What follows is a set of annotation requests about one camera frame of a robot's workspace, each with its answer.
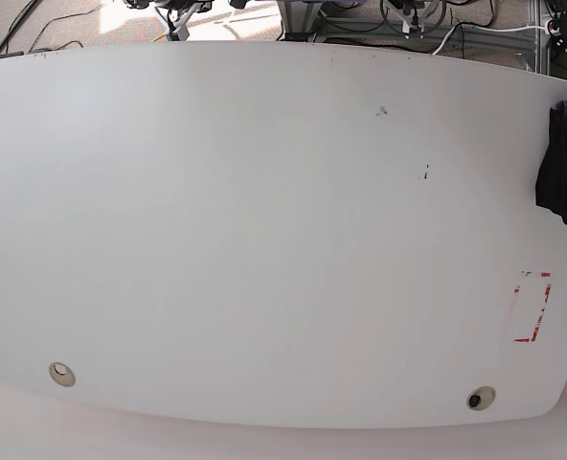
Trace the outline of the red tape rectangle marking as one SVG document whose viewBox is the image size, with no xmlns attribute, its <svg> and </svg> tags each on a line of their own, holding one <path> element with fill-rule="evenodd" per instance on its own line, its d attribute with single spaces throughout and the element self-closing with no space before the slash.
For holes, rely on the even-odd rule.
<svg viewBox="0 0 567 460">
<path fill-rule="evenodd" d="M 536 341 L 552 287 L 550 272 L 523 271 L 514 289 L 508 340 Z"/>
</svg>

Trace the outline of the table grommet hole right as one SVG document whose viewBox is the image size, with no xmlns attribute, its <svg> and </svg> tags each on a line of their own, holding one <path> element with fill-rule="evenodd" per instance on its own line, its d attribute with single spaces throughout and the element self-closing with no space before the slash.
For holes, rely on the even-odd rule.
<svg viewBox="0 0 567 460">
<path fill-rule="evenodd" d="M 491 386 L 482 386 L 471 392 L 466 399 L 466 406 L 473 411 L 482 411 L 492 405 L 496 390 Z"/>
</svg>

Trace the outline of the white table grommet left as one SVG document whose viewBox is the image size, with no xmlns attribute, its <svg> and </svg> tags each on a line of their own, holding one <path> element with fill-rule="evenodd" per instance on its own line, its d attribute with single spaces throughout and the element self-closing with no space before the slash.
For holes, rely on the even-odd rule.
<svg viewBox="0 0 567 460">
<path fill-rule="evenodd" d="M 70 388 L 76 383 L 74 372 L 61 362 L 52 362 L 49 365 L 49 375 L 56 384 L 65 388 Z"/>
</svg>

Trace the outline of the aluminium frame rail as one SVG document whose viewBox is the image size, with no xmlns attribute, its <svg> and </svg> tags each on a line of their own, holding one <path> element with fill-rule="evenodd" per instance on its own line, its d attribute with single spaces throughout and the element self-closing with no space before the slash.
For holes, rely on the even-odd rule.
<svg viewBox="0 0 567 460">
<path fill-rule="evenodd" d="M 551 72 L 541 1 L 279 1 L 283 39 L 388 48 Z"/>
</svg>

